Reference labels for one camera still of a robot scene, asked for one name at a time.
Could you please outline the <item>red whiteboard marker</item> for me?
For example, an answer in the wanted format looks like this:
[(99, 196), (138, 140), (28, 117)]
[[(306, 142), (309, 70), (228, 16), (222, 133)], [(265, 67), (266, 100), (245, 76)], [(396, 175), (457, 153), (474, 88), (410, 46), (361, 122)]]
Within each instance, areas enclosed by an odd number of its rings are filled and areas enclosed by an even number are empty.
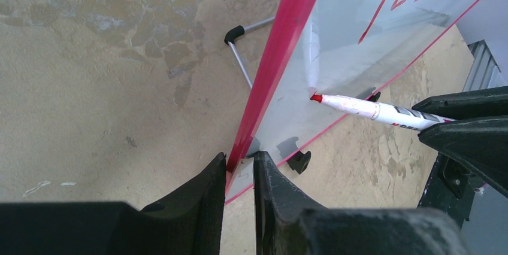
[(310, 99), (346, 114), (414, 131), (423, 131), (431, 126), (453, 121), (435, 114), (342, 95), (314, 94)]

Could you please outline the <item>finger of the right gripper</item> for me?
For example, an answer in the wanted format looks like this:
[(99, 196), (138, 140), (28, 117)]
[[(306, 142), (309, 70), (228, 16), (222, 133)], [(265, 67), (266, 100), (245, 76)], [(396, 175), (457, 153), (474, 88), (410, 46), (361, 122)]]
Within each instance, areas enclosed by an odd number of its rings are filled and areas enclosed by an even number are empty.
[(416, 111), (456, 120), (507, 115), (507, 87), (431, 96), (412, 106)]
[(507, 196), (506, 116), (441, 123), (423, 130), (418, 137)]

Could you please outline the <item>red-framed whiteboard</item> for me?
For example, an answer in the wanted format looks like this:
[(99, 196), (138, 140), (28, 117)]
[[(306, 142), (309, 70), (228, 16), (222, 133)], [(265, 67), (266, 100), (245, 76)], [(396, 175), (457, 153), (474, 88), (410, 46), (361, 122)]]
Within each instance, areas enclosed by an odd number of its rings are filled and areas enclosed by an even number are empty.
[(341, 120), (313, 94), (369, 97), (479, 1), (281, 0), (229, 155), (226, 201), (252, 186), (251, 154), (281, 164)]

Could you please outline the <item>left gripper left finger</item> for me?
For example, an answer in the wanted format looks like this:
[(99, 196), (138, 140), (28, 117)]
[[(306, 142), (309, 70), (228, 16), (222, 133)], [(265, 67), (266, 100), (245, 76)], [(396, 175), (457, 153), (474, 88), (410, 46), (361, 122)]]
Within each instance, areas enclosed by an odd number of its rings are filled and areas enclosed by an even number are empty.
[(137, 210), (126, 202), (1, 205), (2, 254), (219, 254), (226, 158)]

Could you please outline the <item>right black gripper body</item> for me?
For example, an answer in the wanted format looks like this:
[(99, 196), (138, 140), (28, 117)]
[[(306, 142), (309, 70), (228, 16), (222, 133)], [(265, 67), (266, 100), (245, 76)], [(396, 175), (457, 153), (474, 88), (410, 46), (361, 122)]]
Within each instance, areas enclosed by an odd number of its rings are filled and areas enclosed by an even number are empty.
[(470, 220), (474, 197), (485, 187), (480, 176), (439, 153), (417, 207), (440, 210), (462, 228)]

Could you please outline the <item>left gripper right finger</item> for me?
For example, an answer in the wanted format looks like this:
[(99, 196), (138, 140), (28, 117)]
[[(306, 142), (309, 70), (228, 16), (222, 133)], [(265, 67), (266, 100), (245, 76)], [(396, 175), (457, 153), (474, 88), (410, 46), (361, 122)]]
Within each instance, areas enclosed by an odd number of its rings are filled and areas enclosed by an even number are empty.
[(258, 254), (469, 254), (455, 222), (432, 208), (331, 209), (253, 157)]

